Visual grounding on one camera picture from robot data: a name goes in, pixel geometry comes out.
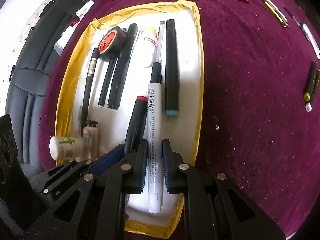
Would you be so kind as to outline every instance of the roll of tape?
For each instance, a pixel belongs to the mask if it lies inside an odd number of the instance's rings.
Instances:
[[[103,61],[110,61],[117,57],[127,39],[127,33],[116,26],[103,36],[99,43],[100,58]]]

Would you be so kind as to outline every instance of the yellow marker cap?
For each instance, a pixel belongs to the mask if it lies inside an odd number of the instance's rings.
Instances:
[[[305,93],[305,94],[303,95],[303,98],[304,98],[304,100],[305,100],[306,102],[308,102],[311,97],[310,97],[309,93]]]

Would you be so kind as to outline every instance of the metal screw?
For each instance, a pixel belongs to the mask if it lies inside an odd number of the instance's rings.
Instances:
[[[217,178],[218,179],[221,179],[221,180],[225,180],[227,178],[226,174],[222,173],[222,172],[219,172],[217,174]]]
[[[189,169],[189,165],[186,164],[186,163],[181,163],[181,164],[179,165],[179,169],[185,171],[185,170]]]
[[[90,181],[93,179],[93,175],[91,173],[88,173],[88,174],[84,175],[83,179],[86,181]]]
[[[130,170],[131,169],[131,165],[126,163],[126,164],[122,164],[121,165],[121,169],[124,171]]]

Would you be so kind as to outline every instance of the white wall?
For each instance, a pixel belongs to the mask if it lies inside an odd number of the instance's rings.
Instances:
[[[0,10],[0,58],[7,62],[8,56],[21,31],[45,0],[7,0]]]
[[[42,11],[45,1],[7,0],[0,9],[0,116],[4,114],[9,88],[8,76],[15,64],[14,60],[19,56],[19,51],[13,52],[13,49],[22,48],[30,28],[38,21],[35,13]]]

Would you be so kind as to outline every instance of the yellow tape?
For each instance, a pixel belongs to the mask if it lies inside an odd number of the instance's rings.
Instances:
[[[202,35],[200,27],[200,14],[195,2],[179,0],[177,2],[161,2],[161,3],[149,3],[136,5],[129,8],[125,8],[114,13],[111,13],[99,20],[94,19],[82,33],[67,66],[66,73],[64,75],[62,86],[59,94],[57,113],[56,113],[56,125],[55,136],[69,136],[72,122],[73,103],[75,99],[76,88],[80,76],[80,72],[84,63],[84,59],[89,52],[92,38],[97,28],[105,29],[108,26],[113,26],[125,21],[128,18],[141,16],[152,13],[177,13],[180,10],[189,8],[192,11],[194,21],[196,24],[198,44],[200,46],[201,61],[200,61],[200,88],[199,88],[199,106],[196,132],[194,136],[194,146],[192,151],[191,165],[196,162],[196,155],[198,152],[201,117],[203,107],[203,80],[204,80],[204,53],[202,44]],[[180,198],[179,204],[171,217],[167,227],[161,227],[156,225],[150,225],[141,223],[135,220],[128,220],[125,224],[125,230],[132,233],[144,234],[148,236],[168,239],[172,232],[175,230],[183,208],[183,197]]]

